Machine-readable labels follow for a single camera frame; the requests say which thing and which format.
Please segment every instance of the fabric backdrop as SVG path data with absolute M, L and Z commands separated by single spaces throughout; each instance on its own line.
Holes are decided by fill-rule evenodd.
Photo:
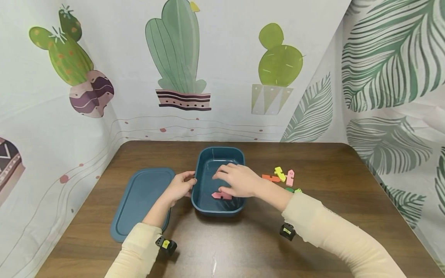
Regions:
M 35 276 L 130 140 L 348 144 L 444 269 L 443 0 L 1 6 L 0 277 Z

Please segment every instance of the red dot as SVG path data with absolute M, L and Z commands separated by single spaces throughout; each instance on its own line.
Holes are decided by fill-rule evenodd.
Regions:
M 69 177 L 67 175 L 63 175 L 59 179 L 60 183 L 67 183 L 68 180 L 69 180 Z

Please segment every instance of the pink puzzle piece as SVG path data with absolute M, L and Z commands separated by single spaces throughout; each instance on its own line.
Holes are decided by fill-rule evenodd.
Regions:
M 232 195 L 229 195 L 224 192 L 215 192 L 212 194 L 212 197 L 215 199 L 223 199 L 223 200 L 231 200 L 232 199 Z
M 286 177 L 287 177 L 286 185 L 287 186 L 292 187 L 294 185 L 294 175 L 295 175 L 294 170 L 289 170 L 287 172 L 287 175 L 286 175 Z

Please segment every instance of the striped pot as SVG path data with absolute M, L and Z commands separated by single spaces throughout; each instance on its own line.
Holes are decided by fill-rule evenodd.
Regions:
M 104 108 L 114 97 L 110 80 L 101 72 L 92 70 L 86 74 L 87 81 L 71 87 L 69 101 L 74 110 L 91 118 L 104 116 Z
M 292 88 L 253 84 L 252 114 L 278 115 L 292 91 Z
M 156 90 L 159 107 L 175 107 L 182 110 L 210 111 L 210 94 L 183 94 L 169 90 Z
M 0 138 L 0 206 L 11 193 L 25 167 L 13 143 Z

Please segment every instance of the blue plastic container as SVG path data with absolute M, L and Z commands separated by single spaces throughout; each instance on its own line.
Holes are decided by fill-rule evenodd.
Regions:
M 243 152 L 232 147 L 209 147 L 199 154 L 195 173 L 198 182 L 193 186 L 191 199 L 200 213 L 206 216 L 233 217 L 244 208 L 245 198 L 220 200 L 212 197 L 212 193 L 218 192 L 220 186 L 230 187 L 223 180 L 212 179 L 221 165 L 229 163 L 245 165 Z
M 125 188 L 113 222 L 111 237 L 117 242 L 123 242 L 133 227 L 141 222 L 156 200 L 174 178 L 170 168 L 147 168 L 137 171 Z M 162 230 L 167 228 L 170 210 L 164 221 Z

